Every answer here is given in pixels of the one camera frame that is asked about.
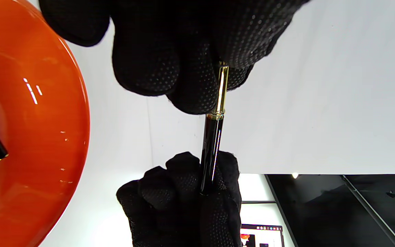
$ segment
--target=computer screen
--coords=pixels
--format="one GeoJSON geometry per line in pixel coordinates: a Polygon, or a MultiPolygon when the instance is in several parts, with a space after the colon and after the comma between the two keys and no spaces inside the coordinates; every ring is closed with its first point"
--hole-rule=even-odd
{"type": "Polygon", "coordinates": [[[245,247],[284,247],[281,225],[242,224],[240,237],[245,247]]]}

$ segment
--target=white backdrop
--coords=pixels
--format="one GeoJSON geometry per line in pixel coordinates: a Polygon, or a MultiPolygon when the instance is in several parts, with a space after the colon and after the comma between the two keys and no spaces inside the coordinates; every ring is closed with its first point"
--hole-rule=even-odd
{"type": "MultiPolygon", "coordinates": [[[[130,246],[116,189],[202,148],[202,117],[116,83],[113,29],[96,47],[70,44],[91,141],[74,197],[41,247],[130,246]]],[[[395,173],[395,0],[312,0],[226,108],[221,149],[243,173],[395,173]]]]}

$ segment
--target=black panel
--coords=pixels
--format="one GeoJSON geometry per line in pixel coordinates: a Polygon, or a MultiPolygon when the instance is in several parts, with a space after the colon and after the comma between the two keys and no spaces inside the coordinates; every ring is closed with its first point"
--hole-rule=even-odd
{"type": "MultiPolygon", "coordinates": [[[[394,246],[339,175],[267,178],[295,246],[394,246]]],[[[395,175],[348,178],[395,232],[395,175]]]]}

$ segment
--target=black glove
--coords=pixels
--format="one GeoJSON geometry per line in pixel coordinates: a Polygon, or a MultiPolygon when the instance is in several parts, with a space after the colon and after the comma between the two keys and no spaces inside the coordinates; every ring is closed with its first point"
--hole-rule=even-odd
{"type": "Polygon", "coordinates": [[[39,0],[48,24],[81,46],[116,27],[117,81],[141,95],[166,94],[188,114],[214,108],[214,64],[229,66],[228,89],[241,86],[267,56],[295,11],[309,0],[39,0]]]}
{"type": "Polygon", "coordinates": [[[123,185],[117,198],[129,219],[135,247],[238,247],[239,170],[231,153],[219,152],[215,191],[199,193],[199,159],[181,153],[139,181],[123,185]]]}

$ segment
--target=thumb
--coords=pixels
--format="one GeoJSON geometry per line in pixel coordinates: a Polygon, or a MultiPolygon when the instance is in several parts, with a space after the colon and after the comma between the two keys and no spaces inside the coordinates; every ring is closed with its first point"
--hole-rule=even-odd
{"type": "Polygon", "coordinates": [[[200,227],[202,246],[241,246],[240,209],[227,192],[217,192],[204,198],[200,227]]]}

